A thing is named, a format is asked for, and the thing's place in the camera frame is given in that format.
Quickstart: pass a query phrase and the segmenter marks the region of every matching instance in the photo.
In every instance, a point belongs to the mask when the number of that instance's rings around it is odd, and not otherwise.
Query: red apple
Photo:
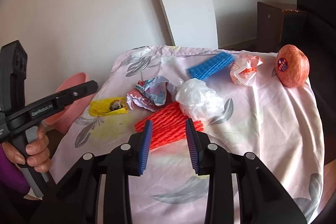
[[[285,45],[278,52],[275,72],[286,87],[301,86],[308,78],[308,58],[294,45]]]

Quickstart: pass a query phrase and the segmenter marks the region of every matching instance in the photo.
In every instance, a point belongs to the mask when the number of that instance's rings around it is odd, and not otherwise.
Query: yellow snack packet
[[[94,117],[127,113],[126,98],[113,97],[90,103],[89,114]]]

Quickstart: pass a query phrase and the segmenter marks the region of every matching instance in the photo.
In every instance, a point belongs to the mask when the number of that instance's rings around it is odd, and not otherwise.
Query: orange and white wrapper
[[[257,55],[249,55],[242,52],[232,63],[230,77],[233,83],[244,86],[252,86],[257,74],[256,67],[264,63]]]

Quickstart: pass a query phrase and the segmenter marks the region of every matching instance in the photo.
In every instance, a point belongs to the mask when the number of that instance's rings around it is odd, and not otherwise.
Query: crumpled wrapper
[[[166,104],[167,92],[174,101],[177,87],[167,78],[159,75],[146,81],[139,81],[135,89],[127,93],[127,104],[130,109],[134,109],[137,105],[156,112]]]
[[[102,117],[127,113],[126,98],[113,97],[90,103],[89,114],[93,117]]]
[[[230,77],[233,83],[244,86],[252,86],[255,82],[256,67],[264,61],[257,55],[249,55],[242,52],[232,63]]]

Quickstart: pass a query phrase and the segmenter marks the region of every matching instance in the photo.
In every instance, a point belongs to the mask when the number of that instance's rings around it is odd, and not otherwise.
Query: finger
[[[23,155],[9,142],[4,142],[2,144],[3,151],[5,152],[6,157],[12,163],[25,164],[26,160]]]
[[[26,152],[28,155],[35,155],[41,153],[43,150],[47,148],[49,144],[49,139],[47,136],[44,136],[43,139],[36,139],[31,143],[27,144]]]
[[[40,165],[36,165],[34,167],[34,169],[35,169],[36,172],[45,173],[45,172],[49,171],[51,165],[52,165],[51,159],[47,159],[44,163],[42,163]]]
[[[43,124],[39,124],[38,128],[37,128],[37,137],[42,140],[45,137],[45,128],[43,126]]]
[[[43,150],[41,153],[30,156],[27,159],[27,163],[30,166],[40,165],[40,164],[44,163],[46,160],[48,160],[49,156],[50,156],[50,152],[49,152],[49,149],[47,148],[47,149]]]
[[[23,197],[24,199],[29,199],[29,200],[39,200],[38,198],[35,198],[35,197],[33,197],[33,196],[31,196],[31,195],[25,195],[24,197]]]

